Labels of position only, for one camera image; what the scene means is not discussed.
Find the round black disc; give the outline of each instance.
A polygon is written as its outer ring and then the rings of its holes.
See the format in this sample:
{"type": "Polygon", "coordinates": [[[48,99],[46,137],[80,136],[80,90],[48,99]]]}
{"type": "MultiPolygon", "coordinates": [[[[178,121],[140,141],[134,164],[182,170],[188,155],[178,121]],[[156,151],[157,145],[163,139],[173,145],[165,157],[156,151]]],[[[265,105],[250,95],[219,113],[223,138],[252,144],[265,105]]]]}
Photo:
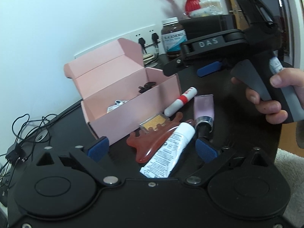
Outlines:
{"type": "Polygon", "coordinates": [[[215,204],[232,216],[247,220],[273,217],[290,199],[290,188],[278,172],[252,166],[223,172],[208,185],[215,204]]]}
{"type": "Polygon", "coordinates": [[[88,174],[69,167],[35,167],[16,185],[16,203],[29,214],[56,218],[74,214],[86,207],[96,193],[88,174]]]}

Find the wall socket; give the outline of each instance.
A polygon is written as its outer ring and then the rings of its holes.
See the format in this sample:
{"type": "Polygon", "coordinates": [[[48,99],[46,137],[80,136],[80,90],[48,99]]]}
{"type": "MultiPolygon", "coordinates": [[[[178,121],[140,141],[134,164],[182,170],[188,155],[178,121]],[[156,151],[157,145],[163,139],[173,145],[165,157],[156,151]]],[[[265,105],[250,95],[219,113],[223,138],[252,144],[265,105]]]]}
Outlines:
{"type": "Polygon", "coordinates": [[[161,28],[162,28],[162,25],[159,25],[159,26],[158,25],[153,25],[153,26],[144,27],[144,28],[138,29],[136,31],[129,32],[129,33],[126,33],[124,35],[118,36],[116,38],[104,41],[104,42],[102,42],[98,45],[95,45],[91,48],[86,49],[85,51],[82,51],[82,52],[76,54],[74,57],[76,59],[76,58],[78,58],[78,57],[80,57],[80,56],[82,56],[82,55],[100,47],[100,46],[106,45],[106,44],[108,44],[108,43],[110,43],[114,40],[119,39],[119,38],[129,39],[129,40],[132,40],[136,43],[138,43],[138,39],[144,38],[145,41],[146,41],[145,47],[148,47],[148,46],[153,44],[153,41],[152,41],[152,34],[153,33],[156,32],[158,34],[159,38],[161,38],[161,28]]]}

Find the white stick with red band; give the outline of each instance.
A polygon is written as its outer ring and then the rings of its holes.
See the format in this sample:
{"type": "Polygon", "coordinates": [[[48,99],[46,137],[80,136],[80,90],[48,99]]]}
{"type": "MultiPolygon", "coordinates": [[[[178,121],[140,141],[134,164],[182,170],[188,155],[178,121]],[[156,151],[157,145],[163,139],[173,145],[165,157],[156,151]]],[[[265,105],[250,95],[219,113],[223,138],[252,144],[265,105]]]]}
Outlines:
{"type": "Polygon", "coordinates": [[[168,117],[172,116],[186,103],[188,103],[191,99],[193,99],[195,95],[197,95],[197,89],[194,87],[190,87],[177,100],[175,100],[173,104],[171,104],[167,109],[165,109],[164,114],[168,117]]]}

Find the wooden floor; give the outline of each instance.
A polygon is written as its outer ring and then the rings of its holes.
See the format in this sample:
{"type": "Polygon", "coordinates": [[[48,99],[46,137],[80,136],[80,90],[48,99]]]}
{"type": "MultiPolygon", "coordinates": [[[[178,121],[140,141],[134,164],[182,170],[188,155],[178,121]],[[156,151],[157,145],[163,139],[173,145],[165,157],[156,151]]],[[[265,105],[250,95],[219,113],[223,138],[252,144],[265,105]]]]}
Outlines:
{"type": "Polygon", "coordinates": [[[300,149],[295,138],[297,123],[283,124],[279,148],[304,157],[304,149],[300,149]]]}

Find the fingernail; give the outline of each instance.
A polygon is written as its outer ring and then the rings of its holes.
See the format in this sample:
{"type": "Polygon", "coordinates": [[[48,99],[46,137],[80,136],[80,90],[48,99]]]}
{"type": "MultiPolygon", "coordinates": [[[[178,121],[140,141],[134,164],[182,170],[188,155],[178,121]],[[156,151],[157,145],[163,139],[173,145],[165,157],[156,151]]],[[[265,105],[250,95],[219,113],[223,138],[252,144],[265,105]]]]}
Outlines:
{"type": "Polygon", "coordinates": [[[256,100],[257,100],[257,98],[255,97],[255,96],[250,96],[249,97],[249,100],[250,100],[250,102],[252,102],[252,103],[256,103],[256,100]]]}
{"type": "Polygon", "coordinates": [[[281,85],[282,84],[282,78],[281,78],[281,76],[279,76],[278,74],[274,75],[273,77],[270,78],[270,83],[274,87],[281,85]]]}
{"type": "Polygon", "coordinates": [[[272,106],[270,106],[270,111],[273,113],[277,113],[279,112],[279,104],[273,104],[272,106]]]}

